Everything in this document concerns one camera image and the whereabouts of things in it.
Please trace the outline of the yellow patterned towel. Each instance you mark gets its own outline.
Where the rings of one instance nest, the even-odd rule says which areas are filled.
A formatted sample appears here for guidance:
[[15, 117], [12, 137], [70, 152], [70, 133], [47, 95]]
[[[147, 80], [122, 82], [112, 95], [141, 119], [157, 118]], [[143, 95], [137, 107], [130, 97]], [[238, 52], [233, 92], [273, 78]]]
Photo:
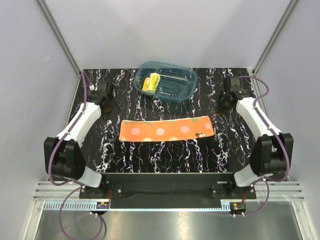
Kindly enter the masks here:
[[145, 78], [142, 91], [155, 94], [160, 80], [161, 76], [158, 73], [151, 73], [149, 77]]

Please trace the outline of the orange dotted towel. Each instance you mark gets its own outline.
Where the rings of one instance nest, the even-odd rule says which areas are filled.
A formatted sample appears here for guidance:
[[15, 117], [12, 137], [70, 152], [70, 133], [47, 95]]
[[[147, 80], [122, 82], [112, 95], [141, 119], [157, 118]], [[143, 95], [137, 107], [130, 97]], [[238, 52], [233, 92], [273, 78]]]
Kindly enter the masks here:
[[215, 134], [208, 116], [157, 120], [123, 120], [119, 140], [122, 142], [171, 142], [212, 137]]

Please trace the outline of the teal plastic basin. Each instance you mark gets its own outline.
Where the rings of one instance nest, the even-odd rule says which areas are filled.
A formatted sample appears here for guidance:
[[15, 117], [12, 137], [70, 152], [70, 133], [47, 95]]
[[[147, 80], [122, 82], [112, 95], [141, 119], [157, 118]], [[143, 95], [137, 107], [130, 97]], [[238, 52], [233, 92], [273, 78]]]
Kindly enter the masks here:
[[[155, 91], [146, 91], [146, 79], [151, 75], [157, 75], [159, 82]], [[133, 86], [141, 94], [174, 103], [189, 100], [197, 83], [198, 75], [193, 69], [157, 61], [143, 63], [133, 79]]]

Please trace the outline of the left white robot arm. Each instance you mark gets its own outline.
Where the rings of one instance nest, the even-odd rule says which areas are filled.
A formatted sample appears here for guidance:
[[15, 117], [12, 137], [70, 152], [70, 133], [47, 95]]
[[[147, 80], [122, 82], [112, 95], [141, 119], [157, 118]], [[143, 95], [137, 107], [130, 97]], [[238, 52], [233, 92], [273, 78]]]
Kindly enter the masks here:
[[109, 118], [115, 109], [114, 84], [99, 82], [84, 94], [83, 103], [62, 132], [45, 139], [45, 170], [52, 184], [59, 185], [53, 179], [58, 177], [67, 183], [74, 181], [90, 187], [90, 192], [97, 198], [103, 198], [108, 193], [102, 174], [87, 166], [81, 147], [94, 123], [98, 119]]

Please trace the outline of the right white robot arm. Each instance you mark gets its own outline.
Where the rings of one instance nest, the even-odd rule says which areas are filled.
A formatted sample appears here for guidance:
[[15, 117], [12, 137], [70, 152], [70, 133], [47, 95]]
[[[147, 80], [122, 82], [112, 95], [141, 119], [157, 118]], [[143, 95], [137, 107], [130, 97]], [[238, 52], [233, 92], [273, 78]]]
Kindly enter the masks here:
[[231, 198], [240, 198], [259, 181], [283, 182], [291, 168], [294, 138], [278, 129], [259, 106], [259, 96], [241, 86], [243, 76], [227, 76], [219, 95], [219, 107], [234, 109], [253, 133], [255, 144], [249, 164], [233, 173], [226, 192]]

